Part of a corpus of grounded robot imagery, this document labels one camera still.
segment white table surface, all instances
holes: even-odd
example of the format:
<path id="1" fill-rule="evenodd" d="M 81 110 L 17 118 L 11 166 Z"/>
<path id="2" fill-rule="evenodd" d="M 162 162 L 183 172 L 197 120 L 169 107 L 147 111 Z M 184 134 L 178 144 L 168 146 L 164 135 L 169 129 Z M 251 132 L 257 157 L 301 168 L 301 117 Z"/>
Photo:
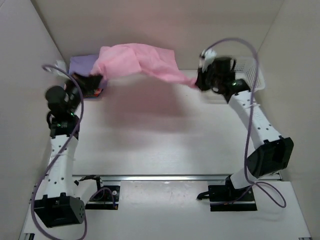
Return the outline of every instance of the white table surface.
<path id="1" fill-rule="evenodd" d="M 298 240 L 310 237 L 290 182 L 272 182 L 287 200 L 276 206 L 254 187 L 258 211 L 210 212 L 205 181 L 121 182 L 119 209 L 87 210 L 86 240 Z M 273 191 L 271 194 L 279 200 Z M 81 237 L 83 225 L 46 229 L 63 240 Z M 28 215 L 24 233 L 46 240 Z"/>
<path id="2" fill-rule="evenodd" d="M 111 80 L 85 101 L 73 174 L 232 174 L 243 166 L 247 131 L 224 102 L 142 75 Z"/>

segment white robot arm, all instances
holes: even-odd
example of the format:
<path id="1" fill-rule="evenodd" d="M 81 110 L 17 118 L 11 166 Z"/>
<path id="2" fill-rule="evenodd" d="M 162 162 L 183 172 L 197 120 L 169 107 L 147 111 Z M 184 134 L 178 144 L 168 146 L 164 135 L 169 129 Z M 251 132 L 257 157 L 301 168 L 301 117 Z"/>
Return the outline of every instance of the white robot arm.
<path id="1" fill-rule="evenodd" d="M 83 95 L 98 88 L 102 76 L 74 76 Z M 56 158 L 61 147 L 70 138 L 79 118 L 75 111 L 81 102 L 80 94 L 72 81 L 64 88 L 53 86 L 45 94 L 50 112 L 47 123 L 51 137 L 49 164 Z M 72 177 L 74 156 L 78 145 L 80 128 L 76 130 L 67 147 L 56 158 L 42 184 L 45 190 L 41 199 L 34 201 L 34 211 L 47 228 L 81 224 L 85 219 L 85 206 L 91 197 L 102 188 L 98 176 L 87 176 L 79 181 Z"/>
<path id="2" fill-rule="evenodd" d="M 218 187 L 219 190 L 215 192 L 215 196 L 217 194 L 224 195 L 223 199 L 226 199 L 218 202 L 234 203 L 259 178 L 285 169 L 294 143 L 290 137 L 282 137 L 272 126 L 255 99 L 253 99 L 251 106 L 251 89 L 244 79 L 236 79 L 236 60 L 228 56 L 216 56 L 217 54 L 213 50 L 202 52 L 195 85 L 201 91 L 212 90 L 216 94 L 223 95 L 247 130 L 251 107 L 253 107 L 250 137 L 255 151 L 246 161 L 247 178 L 245 169 L 240 169 L 226 178 L 225 187 L 222 188 L 222 191 L 221 187 Z M 210 190 L 199 194 L 197 199 L 201 200 L 208 194 L 210 194 Z"/>

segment pink fabric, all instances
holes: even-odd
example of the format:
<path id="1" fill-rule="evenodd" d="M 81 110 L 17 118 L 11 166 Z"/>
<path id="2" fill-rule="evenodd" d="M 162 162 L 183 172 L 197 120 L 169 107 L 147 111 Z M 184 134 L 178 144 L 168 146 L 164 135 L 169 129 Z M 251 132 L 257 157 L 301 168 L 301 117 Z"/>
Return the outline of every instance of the pink fabric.
<path id="1" fill-rule="evenodd" d="M 91 74 L 101 74 L 105 80 L 134 73 L 144 73 L 168 83 L 195 86 L 196 78 L 179 71 L 173 50 L 139 43 L 103 46 Z"/>

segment white plastic basket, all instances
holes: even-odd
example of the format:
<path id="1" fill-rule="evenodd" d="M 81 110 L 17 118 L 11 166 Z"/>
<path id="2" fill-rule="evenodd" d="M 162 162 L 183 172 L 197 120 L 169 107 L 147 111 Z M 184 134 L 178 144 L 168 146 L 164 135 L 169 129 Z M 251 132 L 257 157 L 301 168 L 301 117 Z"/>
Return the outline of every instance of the white plastic basket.
<path id="1" fill-rule="evenodd" d="M 236 65 L 234 71 L 238 74 L 244 74 L 244 80 L 252 89 L 256 74 L 256 61 L 252 57 L 236 57 Z M 262 75 L 261 66 L 259 67 L 258 79 L 255 91 L 262 90 L 266 87 L 264 76 Z"/>

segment purple cable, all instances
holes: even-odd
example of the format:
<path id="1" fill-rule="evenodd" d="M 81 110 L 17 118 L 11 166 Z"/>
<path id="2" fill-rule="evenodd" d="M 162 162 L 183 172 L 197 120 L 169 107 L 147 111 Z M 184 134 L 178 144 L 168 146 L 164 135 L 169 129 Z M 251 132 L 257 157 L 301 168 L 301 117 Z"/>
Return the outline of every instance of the purple cable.
<path id="1" fill-rule="evenodd" d="M 93 194 L 92 196 L 91 196 L 91 199 L 93 199 L 95 196 L 97 196 L 100 192 L 102 192 L 102 191 L 107 191 L 110 195 L 111 195 L 111 199 L 112 199 L 112 205 L 113 205 L 113 207 L 116 209 L 117 208 L 117 205 L 116 205 L 116 201 L 115 201 L 115 198 L 114 198 L 114 195 L 112 194 L 112 191 L 110 190 L 110 188 L 108 188 L 108 187 L 102 187 L 102 188 L 100 188 L 95 194 Z"/>
<path id="2" fill-rule="evenodd" d="M 227 37 L 227 38 L 223 38 L 219 41 L 216 41 L 215 43 L 213 43 L 211 46 L 209 46 L 205 51 L 208 51 L 209 49 L 213 48 L 214 46 L 223 43 L 223 42 L 238 42 L 241 43 L 243 45 L 245 45 L 248 49 L 250 49 L 252 56 L 255 60 L 255 75 L 254 75 L 254 81 L 253 81 L 253 86 L 251 89 L 251 97 L 250 97 L 250 116 L 249 116 L 249 124 L 248 124 L 248 132 L 246 135 L 246 142 L 245 142 L 245 149 L 244 149 L 244 176 L 246 181 L 251 184 L 247 190 L 236 200 L 233 201 L 226 201 L 226 202 L 218 202 L 218 203 L 213 203 L 212 205 L 224 205 L 224 204 L 232 204 L 236 201 L 238 201 L 239 199 L 241 199 L 254 185 L 256 185 L 258 188 L 260 188 L 275 204 L 277 204 L 279 207 L 281 208 L 285 208 L 287 206 L 287 201 L 285 199 L 285 197 L 282 195 L 282 193 L 273 185 L 271 185 L 268 182 L 264 182 L 264 181 L 259 181 L 259 182 L 253 182 L 248 178 L 248 149 L 249 149 L 249 142 L 250 142 L 250 135 L 251 135 L 251 128 L 252 128 L 252 124 L 253 124 L 253 114 L 254 114 L 254 106 L 253 106 L 253 102 L 254 102 L 254 97 L 255 97 L 255 89 L 256 89 L 256 85 L 257 85 L 257 81 L 258 81 L 258 74 L 259 74 L 259 58 L 258 58 L 258 53 L 255 50 L 254 46 L 252 46 L 251 43 L 249 43 L 248 41 L 239 38 L 239 37 Z M 268 193 L 262 186 L 260 186 L 260 184 L 264 184 L 267 185 L 271 188 L 273 188 L 282 198 L 283 200 L 283 205 L 281 205 L 279 202 L 277 202 L 271 195 L 270 193 Z"/>
<path id="3" fill-rule="evenodd" d="M 62 240 L 60 238 L 56 238 L 52 235 L 50 235 L 49 233 L 47 233 L 41 226 L 40 224 L 38 223 L 37 221 L 37 218 L 36 218 L 36 213 L 35 213 L 35 200 L 36 200 L 36 195 L 37 195 L 37 192 L 39 190 L 39 187 L 40 187 L 40 184 L 42 182 L 42 180 L 45 179 L 46 177 L 46 174 L 48 173 L 48 171 L 51 169 L 51 167 L 55 164 L 55 162 L 57 161 L 57 159 L 59 158 L 60 154 L 63 152 L 63 150 L 67 147 L 67 145 L 69 144 L 71 138 L 75 135 L 76 131 L 79 129 L 79 126 L 80 126 L 80 122 L 82 121 L 82 118 L 84 116 L 84 96 L 82 94 L 82 91 L 81 91 L 81 88 L 80 86 L 78 85 L 77 81 L 70 75 L 68 74 L 67 72 L 65 72 L 64 70 L 60 69 L 59 67 L 57 66 L 54 66 L 54 65 L 51 65 L 51 64 L 44 64 L 42 65 L 42 68 L 49 72 L 50 69 L 55 69 L 61 73 L 63 73 L 64 75 L 66 75 L 73 83 L 74 85 L 76 86 L 78 92 L 79 92 L 79 95 L 80 95 L 80 102 L 81 102 L 81 113 L 80 113 L 80 117 L 79 117 L 79 120 L 78 122 L 76 123 L 70 137 L 67 139 L 67 141 L 64 143 L 64 145 L 60 148 L 59 152 L 56 154 L 56 156 L 53 158 L 53 160 L 50 162 L 50 164 L 46 167 L 43 175 L 39 178 L 38 182 L 36 183 L 35 185 L 35 188 L 34 188 L 34 191 L 33 191 L 33 194 L 32 194 L 32 197 L 31 197 L 31 217 L 32 217 L 32 220 L 34 222 L 34 225 L 36 226 L 36 228 L 39 230 L 40 233 L 42 233 L 45 237 L 51 239 L 51 240 Z M 112 192 L 110 191 L 109 188 L 101 188 L 99 191 L 97 191 L 93 196 L 95 196 L 96 194 L 98 194 L 99 192 L 101 192 L 102 190 L 107 190 L 110 194 L 111 194 L 111 198 L 112 198 L 112 203 L 113 203 L 113 206 L 116 207 L 116 203 L 115 203 L 115 199 L 114 199 L 114 196 L 112 195 Z M 83 232 L 83 235 L 82 237 L 78 238 L 77 240 L 83 240 L 85 239 L 86 235 L 87 235 L 87 232 L 88 232 L 88 223 L 87 223 L 87 216 L 85 215 L 84 216 L 84 232 Z"/>

